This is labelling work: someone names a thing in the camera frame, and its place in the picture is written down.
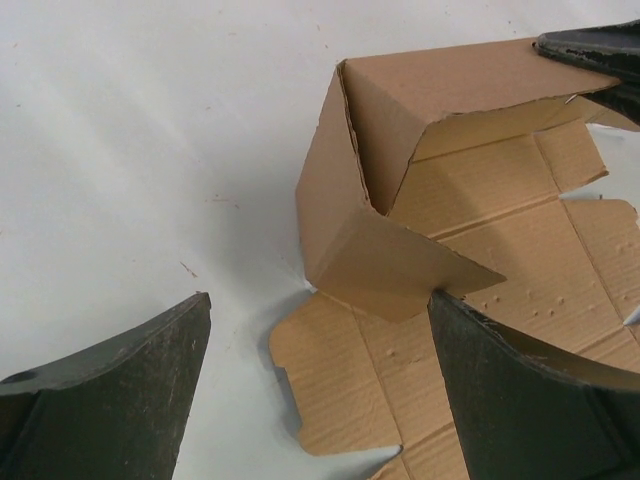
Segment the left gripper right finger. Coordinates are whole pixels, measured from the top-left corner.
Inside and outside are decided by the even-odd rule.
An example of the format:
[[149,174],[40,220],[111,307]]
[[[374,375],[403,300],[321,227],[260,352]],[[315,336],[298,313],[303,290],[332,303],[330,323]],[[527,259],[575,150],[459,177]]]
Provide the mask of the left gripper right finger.
[[472,479],[636,479],[639,376],[501,324],[440,290],[428,314]]

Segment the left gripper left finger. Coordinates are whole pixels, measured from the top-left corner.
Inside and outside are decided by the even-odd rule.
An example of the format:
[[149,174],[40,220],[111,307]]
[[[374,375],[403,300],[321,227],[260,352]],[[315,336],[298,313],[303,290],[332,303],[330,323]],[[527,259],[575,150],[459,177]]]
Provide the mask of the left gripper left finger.
[[196,293],[1,382],[4,479],[172,478],[211,329]]

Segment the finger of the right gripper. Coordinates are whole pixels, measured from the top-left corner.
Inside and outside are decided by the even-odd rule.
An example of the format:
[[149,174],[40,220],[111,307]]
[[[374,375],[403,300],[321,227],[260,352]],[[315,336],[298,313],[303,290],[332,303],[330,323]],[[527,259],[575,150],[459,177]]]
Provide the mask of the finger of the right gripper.
[[616,86],[582,94],[582,97],[621,114],[639,125],[639,83],[622,82]]
[[540,34],[541,56],[620,80],[639,79],[639,20]]

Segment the brown cardboard box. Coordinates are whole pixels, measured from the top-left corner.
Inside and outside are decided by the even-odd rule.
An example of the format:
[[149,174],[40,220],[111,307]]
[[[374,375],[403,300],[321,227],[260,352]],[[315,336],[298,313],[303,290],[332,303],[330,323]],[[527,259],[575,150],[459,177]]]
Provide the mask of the brown cardboard box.
[[639,376],[636,209],[576,191],[607,173],[582,94],[615,77],[528,38],[348,59],[296,187],[311,297],[272,331],[314,456],[399,446],[381,479],[470,478],[431,332],[444,291]]

